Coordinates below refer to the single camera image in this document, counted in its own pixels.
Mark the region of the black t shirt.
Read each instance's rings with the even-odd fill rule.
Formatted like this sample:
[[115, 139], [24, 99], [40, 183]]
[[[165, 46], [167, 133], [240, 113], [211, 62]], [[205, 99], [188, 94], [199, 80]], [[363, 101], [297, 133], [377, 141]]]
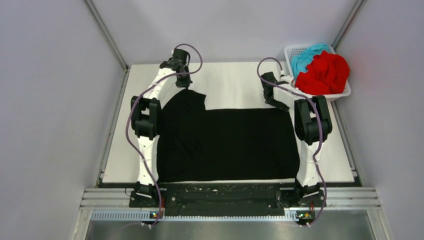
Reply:
[[157, 143], [162, 183], [295, 178], [300, 158], [288, 112], [277, 108], [206, 108], [192, 90], [162, 109]]

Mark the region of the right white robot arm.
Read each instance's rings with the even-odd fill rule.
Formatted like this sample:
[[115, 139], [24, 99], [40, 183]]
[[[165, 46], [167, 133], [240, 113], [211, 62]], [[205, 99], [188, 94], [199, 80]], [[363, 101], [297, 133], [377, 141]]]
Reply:
[[300, 160], [293, 200], [299, 206], [307, 206], [320, 192], [318, 162], [324, 142], [333, 130], [327, 99], [293, 87], [290, 75], [281, 74], [280, 79], [276, 79], [273, 72], [266, 72], [259, 79], [266, 104], [292, 112]]

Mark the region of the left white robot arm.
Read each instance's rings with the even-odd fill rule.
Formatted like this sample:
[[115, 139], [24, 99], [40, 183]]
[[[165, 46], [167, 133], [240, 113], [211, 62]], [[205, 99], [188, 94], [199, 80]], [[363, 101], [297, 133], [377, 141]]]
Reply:
[[159, 138], [159, 123], [165, 97], [170, 97], [169, 91], [187, 89], [191, 83], [189, 75], [190, 54], [180, 48], [172, 51], [172, 56], [159, 65], [158, 73], [152, 83], [141, 93], [141, 98], [135, 95], [131, 98], [132, 114], [129, 127], [137, 137], [139, 157], [139, 174], [134, 187], [141, 195], [141, 200], [149, 207], [160, 202], [160, 193], [156, 190], [158, 180], [156, 165], [156, 146]]

